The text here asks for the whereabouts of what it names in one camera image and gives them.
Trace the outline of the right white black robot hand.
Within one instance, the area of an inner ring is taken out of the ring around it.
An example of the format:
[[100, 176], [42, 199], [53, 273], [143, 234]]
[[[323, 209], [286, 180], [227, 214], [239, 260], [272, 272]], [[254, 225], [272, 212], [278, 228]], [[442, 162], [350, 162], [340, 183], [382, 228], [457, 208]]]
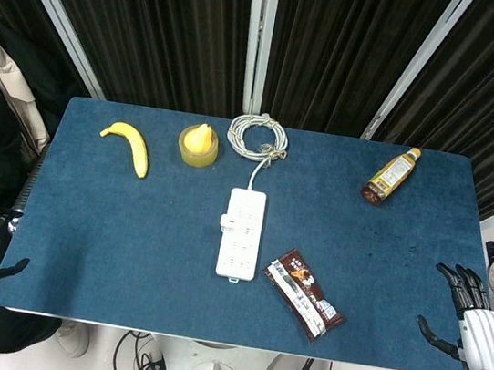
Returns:
[[494, 310], [479, 275], [460, 264], [451, 269], [438, 263], [446, 278], [458, 319], [460, 338], [451, 344], [433, 333], [427, 319], [417, 318], [425, 340], [437, 350], [463, 364], [465, 370], [494, 370]]

